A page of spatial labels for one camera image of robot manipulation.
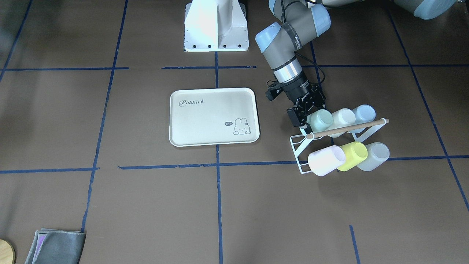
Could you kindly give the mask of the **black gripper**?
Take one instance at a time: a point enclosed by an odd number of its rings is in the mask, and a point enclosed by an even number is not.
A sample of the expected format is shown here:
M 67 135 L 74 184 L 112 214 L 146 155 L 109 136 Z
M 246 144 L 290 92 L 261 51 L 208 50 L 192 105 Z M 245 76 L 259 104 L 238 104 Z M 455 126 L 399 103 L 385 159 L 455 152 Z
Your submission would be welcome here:
M 302 71 L 292 81 L 283 84 L 283 91 L 294 105 L 287 109 L 287 115 L 294 127 L 306 125 L 307 116 L 315 107 L 324 109 L 325 96 L 316 83 L 311 84 Z

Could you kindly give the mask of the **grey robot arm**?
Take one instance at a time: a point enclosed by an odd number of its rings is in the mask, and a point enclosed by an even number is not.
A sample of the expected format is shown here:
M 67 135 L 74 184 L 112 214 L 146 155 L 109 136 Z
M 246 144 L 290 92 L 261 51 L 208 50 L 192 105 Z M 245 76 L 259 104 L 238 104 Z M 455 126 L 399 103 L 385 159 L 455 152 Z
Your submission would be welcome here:
M 365 0 L 345 8 L 271 0 L 281 20 L 256 35 L 300 119 L 326 107 L 370 104 L 405 125 L 429 125 L 468 103 L 468 19 L 454 0 Z M 457 29 L 457 22 L 465 22 Z

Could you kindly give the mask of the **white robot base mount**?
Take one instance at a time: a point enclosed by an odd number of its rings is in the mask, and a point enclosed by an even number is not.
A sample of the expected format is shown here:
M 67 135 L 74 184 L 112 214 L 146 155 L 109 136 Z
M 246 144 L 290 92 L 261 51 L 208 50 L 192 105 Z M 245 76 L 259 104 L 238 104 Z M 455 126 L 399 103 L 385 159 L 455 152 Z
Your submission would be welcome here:
M 184 26 L 186 52 L 243 52 L 250 45 L 239 0 L 193 0 L 185 6 Z

